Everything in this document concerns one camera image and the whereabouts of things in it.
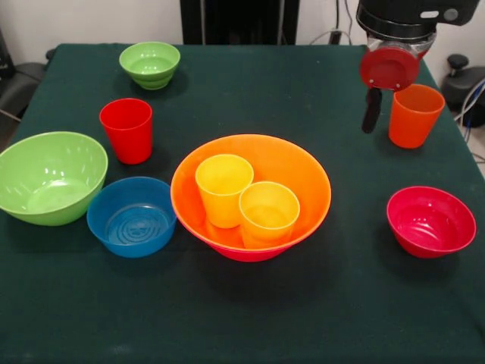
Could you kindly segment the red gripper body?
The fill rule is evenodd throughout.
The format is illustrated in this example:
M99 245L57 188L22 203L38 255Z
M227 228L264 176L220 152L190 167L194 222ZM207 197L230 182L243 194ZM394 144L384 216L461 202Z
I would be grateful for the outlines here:
M369 88L400 91L417 79L421 59L426 54L427 51L414 54L395 46L375 50L367 47L359 67L361 80Z

